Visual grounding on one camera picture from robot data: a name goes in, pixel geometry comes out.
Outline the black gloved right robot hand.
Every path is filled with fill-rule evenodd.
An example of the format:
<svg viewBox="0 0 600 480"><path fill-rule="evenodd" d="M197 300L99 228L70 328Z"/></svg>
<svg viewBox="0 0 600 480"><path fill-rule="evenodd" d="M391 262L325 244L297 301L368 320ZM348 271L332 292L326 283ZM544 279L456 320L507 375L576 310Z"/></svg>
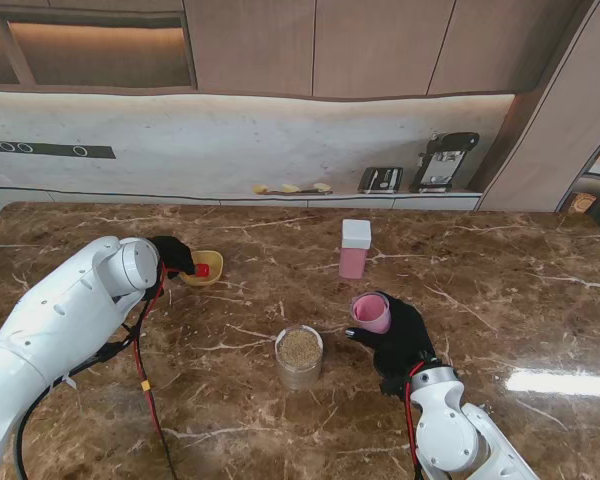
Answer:
<svg viewBox="0 0 600 480"><path fill-rule="evenodd" d="M352 300L355 325L345 330L349 340L373 351L373 364L383 379L403 377L421 361L421 352L435 357L420 312L412 305L375 291Z"/></svg>

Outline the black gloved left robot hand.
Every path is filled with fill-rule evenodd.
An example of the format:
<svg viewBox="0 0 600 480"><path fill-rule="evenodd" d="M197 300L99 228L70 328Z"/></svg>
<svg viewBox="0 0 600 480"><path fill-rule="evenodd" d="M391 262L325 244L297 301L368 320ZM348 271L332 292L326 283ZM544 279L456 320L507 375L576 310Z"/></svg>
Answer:
<svg viewBox="0 0 600 480"><path fill-rule="evenodd" d="M179 239L173 236L155 236L150 237L149 241L156 247L169 279L180 273L195 274L196 266L191 249Z"/></svg>

